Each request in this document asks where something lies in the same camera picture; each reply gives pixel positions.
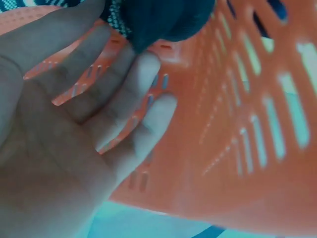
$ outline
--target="plastic basket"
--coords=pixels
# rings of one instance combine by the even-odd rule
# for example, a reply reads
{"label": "plastic basket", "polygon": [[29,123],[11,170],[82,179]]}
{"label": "plastic basket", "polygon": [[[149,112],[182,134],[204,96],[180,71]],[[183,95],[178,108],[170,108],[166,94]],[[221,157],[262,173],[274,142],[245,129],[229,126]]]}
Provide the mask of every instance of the plastic basket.
{"label": "plastic basket", "polygon": [[[285,0],[281,21],[266,0],[218,0],[205,28],[181,43],[158,41],[162,67],[119,142],[155,97],[172,91],[179,107],[145,162],[111,199],[164,214],[276,235],[317,234],[317,2]],[[0,34],[55,7],[0,14]],[[272,38],[261,39],[255,22]],[[78,43],[26,78],[53,67]],[[67,93],[82,93],[114,59],[104,53]]]}

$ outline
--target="orange plastic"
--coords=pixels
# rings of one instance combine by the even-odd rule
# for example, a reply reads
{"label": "orange plastic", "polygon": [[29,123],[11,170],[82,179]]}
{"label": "orange plastic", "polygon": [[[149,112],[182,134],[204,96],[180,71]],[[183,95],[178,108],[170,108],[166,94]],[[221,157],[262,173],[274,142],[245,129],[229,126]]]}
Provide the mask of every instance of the orange plastic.
{"label": "orange plastic", "polygon": [[[140,109],[108,146],[136,125],[159,93],[172,91],[179,107],[163,140],[111,199],[234,229],[316,235],[316,75],[305,68],[300,49],[305,44],[316,49],[317,2],[285,0],[287,22],[279,20],[266,0],[231,3],[236,17],[227,0],[218,0],[197,36],[181,43],[158,41],[150,48],[162,60],[161,71]],[[55,9],[0,14],[0,34]],[[264,47],[254,12],[274,39],[273,50]],[[259,59],[257,66],[246,43]],[[89,87],[123,44],[113,33],[96,63],[55,103]],[[77,45],[45,60],[26,78],[53,67]],[[308,132],[296,127],[285,81],[297,92]],[[305,143],[297,133],[307,136]]]}

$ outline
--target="laundry basket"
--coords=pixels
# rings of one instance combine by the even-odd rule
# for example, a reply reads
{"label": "laundry basket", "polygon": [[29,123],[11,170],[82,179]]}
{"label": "laundry basket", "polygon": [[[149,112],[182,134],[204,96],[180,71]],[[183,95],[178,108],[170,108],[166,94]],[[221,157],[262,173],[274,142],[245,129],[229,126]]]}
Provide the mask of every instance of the laundry basket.
{"label": "laundry basket", "polygon": [[[112,200],[258,233],[317,234],[317,1],[280,4],[283,20],[267,0],[218,0],[197,36],[150,47],[161,70],[103,150],[131,131],[161,92],[173,92],[179,107],[162,141]],[[55,9],[0,14],[0,34]],[[261,38],[263,31],[270,39]],[[54,103],[85,91],[124,42],[114,32],[104,54]],[[25,78],[54,67],[77,44]]]}

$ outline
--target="palm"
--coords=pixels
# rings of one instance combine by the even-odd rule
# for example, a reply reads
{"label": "palm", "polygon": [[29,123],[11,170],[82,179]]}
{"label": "palm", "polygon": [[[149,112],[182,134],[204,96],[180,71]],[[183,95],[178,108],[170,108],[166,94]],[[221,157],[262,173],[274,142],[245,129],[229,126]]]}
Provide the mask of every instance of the palm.
{"label": "palm", "polygon": [[[23,82],[25,72],[89,29],[103,4],[85,1],[0,37],[1,237],[74,235],[142,162],[173,115],[176,101],[163,95],[118,146],[97,152],[123,129],[159,70],[155,56],[135,59],[129,46],[85,93],[60,107],[51,103],[98,57],[109,37],[105,26],[59,66]],[[71,22],[76,17],[83,19],[77,27]],[[65,31],[70,33],[64,39],[56,35]],[[36,34],[40,43],[32,40]],[[53,42],[52,49],[45,41]],[[34,48],[41,53],[29,51]]]}

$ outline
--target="finger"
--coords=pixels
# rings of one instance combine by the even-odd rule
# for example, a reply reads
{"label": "finger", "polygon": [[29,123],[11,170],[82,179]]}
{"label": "finger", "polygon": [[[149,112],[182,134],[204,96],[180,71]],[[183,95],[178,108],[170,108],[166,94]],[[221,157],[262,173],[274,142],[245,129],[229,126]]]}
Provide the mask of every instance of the finger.
{"label": "finger", "polygon": [[11,121],[23,88],[22,75],[0,58],[0,148],[11,130]]}
{"label": "finger", "polygon": [[62,63],[28,81],[36,81],[51,100],[71,88],[103,51],[110,28],[97,27]]}
{"label": "finger", "polygon": [[0,57],[15,62],[23,74],[87,32],[105,0],[86,0],[63,8],[0,37]]}
{"label": "finger", "polygon": [[155,55],[147,52],[140,55],[115,97],[98,114],[83,124],[97,150],[122,131],[148,92],[159,68],[160,62]]}
{"label": "finger", "polygon": [[146,156],[165,133],[177,100],[169,94],[157,99],[142,122],[116,147],[103,154],[103,159],[116,176],[119,185]]}
{"label": "finger", "polygon": [[78,123],[83,123],[95,114],[111,98],[122,84],[135,53],[126,45],[116,60],[86,92],[61,105]]}

